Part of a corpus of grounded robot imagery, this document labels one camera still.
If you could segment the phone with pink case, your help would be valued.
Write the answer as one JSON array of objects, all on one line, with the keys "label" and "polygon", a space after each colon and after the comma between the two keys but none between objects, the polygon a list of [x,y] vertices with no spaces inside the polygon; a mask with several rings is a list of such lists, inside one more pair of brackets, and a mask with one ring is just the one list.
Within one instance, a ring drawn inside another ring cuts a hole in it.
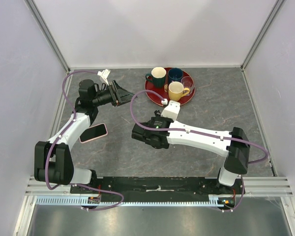
[{"label": "phone with pink case", "polygon": [[101,123],[86,129],[79,137],[80,143],[94,141],[108,134],[106,124]]}]

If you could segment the black phone stand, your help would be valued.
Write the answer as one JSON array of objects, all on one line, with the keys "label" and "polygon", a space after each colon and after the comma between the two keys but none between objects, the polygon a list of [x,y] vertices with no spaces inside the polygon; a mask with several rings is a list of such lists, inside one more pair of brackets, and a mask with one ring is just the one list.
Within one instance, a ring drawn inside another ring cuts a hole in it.
[{"label": "black phone stand", "polygon": [[160,116],[161,116],[161,112],[160,112],[160,110],[155,110],[155,111],[154,111],[154,115],[155,115],[156,117],[160,117]]}]

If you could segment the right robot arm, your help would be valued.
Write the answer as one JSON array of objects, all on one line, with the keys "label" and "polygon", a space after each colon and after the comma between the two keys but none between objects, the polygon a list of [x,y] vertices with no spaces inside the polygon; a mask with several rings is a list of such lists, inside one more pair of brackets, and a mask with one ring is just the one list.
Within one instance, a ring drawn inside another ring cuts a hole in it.
[{"label": "right robot arm", "polygon": [[131,137],[156,149],[168,149],[169,145],[184,145],[207,150],[225,158],[215,181],[216,190],[228,193],[238,176],[247,174],[250,145],[228,138],[248,141],[244,131],[234,127],[232,131],[214,131],[188,126],[162,116],[148,122],[135,124]]}]

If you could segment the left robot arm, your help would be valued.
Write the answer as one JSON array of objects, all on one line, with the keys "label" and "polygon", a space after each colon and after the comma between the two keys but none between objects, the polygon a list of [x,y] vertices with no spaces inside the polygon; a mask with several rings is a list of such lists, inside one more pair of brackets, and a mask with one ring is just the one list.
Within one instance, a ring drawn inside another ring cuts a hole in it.
[{"label": "left robot arm", "polygon": [[74,111],[65,126],[48,141],[39,141],[34,149],[34,178],[36,181],[69,185],[81,183],[87,193],[94,193],[98,181],[92,178],[92,170],[75,168],[70,151],[95,121],[98,107],[108,103],[120,106],[131,101],[133,93],[112,81],[100,87],[93,80],[79,83],[79,96]]}]

